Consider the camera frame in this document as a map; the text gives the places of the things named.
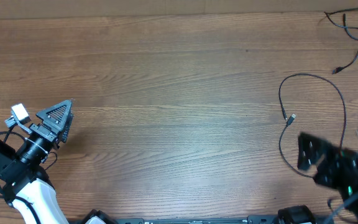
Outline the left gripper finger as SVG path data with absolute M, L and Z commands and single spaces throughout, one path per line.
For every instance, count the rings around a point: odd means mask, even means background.
M 58 132 L 62 132 L 73 116 L 71 107 L 72 101 L 64 100 L 54 106 L 39 111 L 36 113 L 36 116 L 42 120 L 43 124 L 46 124 Z
M 73 117 L 74 117 L 73 113 L 69 113 L 69 115 L 67 117 L 67 120 L 65 122 L 65 125 L 63 127 L 63 131 L 61 132 L 60 141 L 63 142 L 63 143 L 67 142 L 68 133 L 70 131 L 70 127 L 71 127 L 71 123 L 73 121 Z

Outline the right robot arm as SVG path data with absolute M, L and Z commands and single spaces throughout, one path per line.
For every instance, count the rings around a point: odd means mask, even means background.
M 344 208 L 358 219 L 358 151 L 341 148 L 308 133 L 298 135 L 298 165 L 308 170 L 317 165 L 316 184 L 337 190 Z

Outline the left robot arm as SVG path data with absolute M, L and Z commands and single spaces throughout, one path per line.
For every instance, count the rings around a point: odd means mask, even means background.
M 64 100 L 39 111 L 39 124 L 31 122 L 23 104 L 11 108 L 11 117 L 5 123 L 9 136 L 18 126 L 27 133 L 24 143 L 15 150 L 0 139 L 0 197 L 17 209 L 26 223 L 67 223 L 57 203 L 54 186 L 41 165 L 50 153 L 66 142 L 73 113 L 72 101 Z

